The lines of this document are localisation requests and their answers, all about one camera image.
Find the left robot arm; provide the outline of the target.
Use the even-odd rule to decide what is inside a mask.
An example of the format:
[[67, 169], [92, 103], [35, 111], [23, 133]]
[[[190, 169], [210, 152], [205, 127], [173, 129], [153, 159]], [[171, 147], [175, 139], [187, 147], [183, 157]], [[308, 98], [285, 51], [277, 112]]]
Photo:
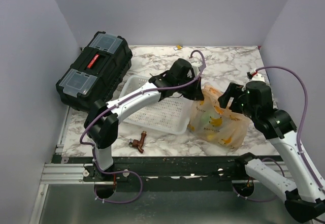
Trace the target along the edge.
[[177, 59], [171, 68], [152, 76], [137, 90], [112, 102], [97, 101], [84, 124], [84, 136], [92, 139], [95, 175], [102, 181], [112, 177], [113, 159], [111, 146], [118, 136], [118, 127], [130, 115], [142, 108], [155, 104], [174, 93], [192, 101], [203, 99], [201, 74], [206, 63], [190, 63]]

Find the aluminium rail extrusion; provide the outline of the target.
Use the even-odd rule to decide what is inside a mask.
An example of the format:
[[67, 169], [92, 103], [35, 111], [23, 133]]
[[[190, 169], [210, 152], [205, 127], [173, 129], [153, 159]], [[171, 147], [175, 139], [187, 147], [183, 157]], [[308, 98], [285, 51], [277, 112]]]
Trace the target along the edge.
[[94, 179], [84, 181], [85, 167], [90, 164], [45, 164], [40, 184], [92, 184]]

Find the black plastic toolbox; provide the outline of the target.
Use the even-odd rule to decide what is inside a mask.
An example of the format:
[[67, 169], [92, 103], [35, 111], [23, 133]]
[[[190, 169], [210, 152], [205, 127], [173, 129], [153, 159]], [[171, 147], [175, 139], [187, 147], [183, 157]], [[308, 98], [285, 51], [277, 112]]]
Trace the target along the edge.
[[111, 100], [132, 66], [132, 56], [125, 38], [98, 31], [56, 83], [61, 102], [89, 112], [97, 100]]

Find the black mounting rail base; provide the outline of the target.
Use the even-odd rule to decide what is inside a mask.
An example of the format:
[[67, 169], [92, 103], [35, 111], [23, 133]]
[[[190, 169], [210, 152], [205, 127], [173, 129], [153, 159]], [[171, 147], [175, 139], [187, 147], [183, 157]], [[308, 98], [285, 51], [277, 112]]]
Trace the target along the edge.
[[252, 183], [241, 169], [239, 156], [114, 157], [107, 174], [100, 173], [89, 157], [55, 156], [51, 164], [90, 164], [84, 181], [101, 195], [138, 191], [231, 191], [234, 183]]

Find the orange translucent plastic bag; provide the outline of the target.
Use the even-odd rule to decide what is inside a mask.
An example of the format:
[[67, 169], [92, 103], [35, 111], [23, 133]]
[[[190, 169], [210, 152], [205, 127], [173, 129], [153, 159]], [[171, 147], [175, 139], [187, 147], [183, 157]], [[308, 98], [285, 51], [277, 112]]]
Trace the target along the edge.
[[229, 106], [221, 108], [218, 98], [222, 91], [212, 84], [202, 88], [204, 99], [195, 101], [191, 107], [189, 130], [202, 140], [221, 146], [238, 149], [247, 135], [250, 120], [242, 114], [232, 112]]

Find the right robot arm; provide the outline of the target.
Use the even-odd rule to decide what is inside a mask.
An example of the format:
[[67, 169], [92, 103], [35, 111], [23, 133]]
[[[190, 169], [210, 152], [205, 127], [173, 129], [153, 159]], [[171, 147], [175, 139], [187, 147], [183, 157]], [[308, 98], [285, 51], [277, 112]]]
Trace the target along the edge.
[[324, 192], [310, 173], [314, 165], [297, 142], [297, 127], [290, 115], [273, 107], [271, 88], [262, 81], [246, 85], [230, 83], [218, 98], [222, 108], [243, 114], [252, 120], [280, 154], [292, 180], [266, 166], [257, 156], [246, 153], [234, 165], [234, 175], [239, 179], [248, 176], [271, 190], [285, 205], [292, 218], [300, 223], [318, 218], [324, 220]]

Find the brown faucet tap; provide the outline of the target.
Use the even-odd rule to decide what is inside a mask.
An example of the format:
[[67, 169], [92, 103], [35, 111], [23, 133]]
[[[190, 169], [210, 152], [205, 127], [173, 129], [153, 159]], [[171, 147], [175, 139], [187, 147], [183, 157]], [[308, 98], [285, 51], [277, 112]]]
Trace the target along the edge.
[[146, 136], [147, 136], [147, 132], [142, 131], [140, 140], [130, 139], [128, 145], [130, 147], [132, 147], [132, 148], [136, 148], [139, 153], [143, 153], [144, 152], [143, 145], [144, 145], [144, 141], [145, 141]]

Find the white plastic basket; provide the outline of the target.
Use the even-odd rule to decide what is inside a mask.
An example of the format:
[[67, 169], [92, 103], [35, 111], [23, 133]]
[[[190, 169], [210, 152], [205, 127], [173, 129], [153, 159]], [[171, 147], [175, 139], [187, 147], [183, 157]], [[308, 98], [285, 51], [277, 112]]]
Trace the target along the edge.
[[192, 101], [176, 94], [142, 108], [124, 122], [173, 135], [184, 134], [190, 119]]

